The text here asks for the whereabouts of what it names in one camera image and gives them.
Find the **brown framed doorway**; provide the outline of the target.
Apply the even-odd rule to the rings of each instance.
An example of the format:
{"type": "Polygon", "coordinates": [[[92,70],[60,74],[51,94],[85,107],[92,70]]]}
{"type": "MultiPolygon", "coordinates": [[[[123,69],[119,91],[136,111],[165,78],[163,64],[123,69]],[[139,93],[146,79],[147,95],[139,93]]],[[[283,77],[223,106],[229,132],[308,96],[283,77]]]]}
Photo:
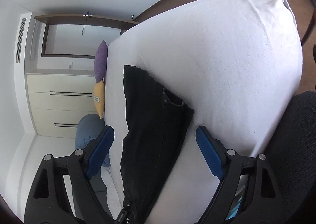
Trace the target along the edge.
{"type": "Polygon", "coordinates": [[[44,58],[95,58],[101,42],[108,45],[137,25],[133,20],[86,14],[37,15],[44,23],[41,56],[44,58]]]}

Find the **yellow cushion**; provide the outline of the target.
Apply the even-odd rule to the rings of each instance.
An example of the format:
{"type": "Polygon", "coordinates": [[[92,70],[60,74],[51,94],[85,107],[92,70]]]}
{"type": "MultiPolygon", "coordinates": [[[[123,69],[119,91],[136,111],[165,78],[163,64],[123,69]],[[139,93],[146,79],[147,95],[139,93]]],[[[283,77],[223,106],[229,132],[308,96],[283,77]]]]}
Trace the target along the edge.
{"type": "Polygon", "coordinates": [[[95,84],[93,98],[98,116],[100,119],[102,119],[105,109],[105,83],[103,80],[95,84]]]}

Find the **blue folded duvet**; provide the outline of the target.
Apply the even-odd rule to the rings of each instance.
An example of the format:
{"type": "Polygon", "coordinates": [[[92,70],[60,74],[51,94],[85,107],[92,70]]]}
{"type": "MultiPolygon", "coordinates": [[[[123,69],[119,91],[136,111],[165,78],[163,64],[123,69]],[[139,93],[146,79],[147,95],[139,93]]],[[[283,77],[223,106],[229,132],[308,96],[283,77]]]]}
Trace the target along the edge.
{"type": "MultiPolygon", "coordinates": [[[[96,139],[100,132],[105,128],[104,120],[97,114],[85,115],[78,123],[75,134],[75,149],[84,150],[92,139],[96,139]]],[[[110,166],[109,153],[107,154],[103,167],[110,166]]]]}

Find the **black denim pants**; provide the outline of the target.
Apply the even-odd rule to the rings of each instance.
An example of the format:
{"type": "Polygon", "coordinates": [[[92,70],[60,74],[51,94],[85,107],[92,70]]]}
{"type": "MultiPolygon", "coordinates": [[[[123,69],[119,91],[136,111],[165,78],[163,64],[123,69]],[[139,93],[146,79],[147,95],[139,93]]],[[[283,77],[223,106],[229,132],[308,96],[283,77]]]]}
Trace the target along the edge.
{"type": "Polygon", "coordinates": [[[194,110],[138,67],[124,67],[121,176],[130,223],[145,223],[181,152],[194,110]]]}

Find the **cream wardrobe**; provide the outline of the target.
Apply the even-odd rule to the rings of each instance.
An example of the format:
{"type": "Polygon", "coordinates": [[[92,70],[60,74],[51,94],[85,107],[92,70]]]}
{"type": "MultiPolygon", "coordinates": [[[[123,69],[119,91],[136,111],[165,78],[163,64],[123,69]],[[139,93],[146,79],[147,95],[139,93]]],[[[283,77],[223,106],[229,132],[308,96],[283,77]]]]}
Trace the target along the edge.
{"type": "Polygon", "coordinates": [[[32,120],[39,136],[74,138],[81,118],[96,113],[92,71],[36,69],[26,77],[32,120]]]}

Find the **purple cushion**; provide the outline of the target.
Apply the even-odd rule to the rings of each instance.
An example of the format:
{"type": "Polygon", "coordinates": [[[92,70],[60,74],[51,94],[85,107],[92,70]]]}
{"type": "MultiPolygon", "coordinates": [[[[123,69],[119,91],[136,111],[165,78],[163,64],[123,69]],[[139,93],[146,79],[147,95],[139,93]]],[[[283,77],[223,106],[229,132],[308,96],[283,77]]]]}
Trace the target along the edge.
{"type": "Polygon", "coordinates": [[[95,54],[94,60],[94,76],[96,83],[105,78],[107,72],[107,59],[108,59],[108,47],[107,43],[103,40],[95,54]]]}

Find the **white bed sheet mattress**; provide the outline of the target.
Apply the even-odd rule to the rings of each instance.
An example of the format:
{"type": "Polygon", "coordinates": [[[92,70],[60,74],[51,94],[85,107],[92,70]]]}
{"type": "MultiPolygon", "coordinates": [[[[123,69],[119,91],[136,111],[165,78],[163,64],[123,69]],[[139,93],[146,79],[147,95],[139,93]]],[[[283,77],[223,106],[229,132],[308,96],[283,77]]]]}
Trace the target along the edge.
{"type": "Polygon", "coordinates": [[[193,110],[182,151],[147,223],[196,223],[219,184],[198,148],[205,126],[241,155],[263,153],[295,95],[303,53],[287,0],[198,0],[156,15],[108,47],[105,123],[115,140],[111,175],[124,198],[120,161],[128,128],[123,69],[134,65],[193,110]]]}

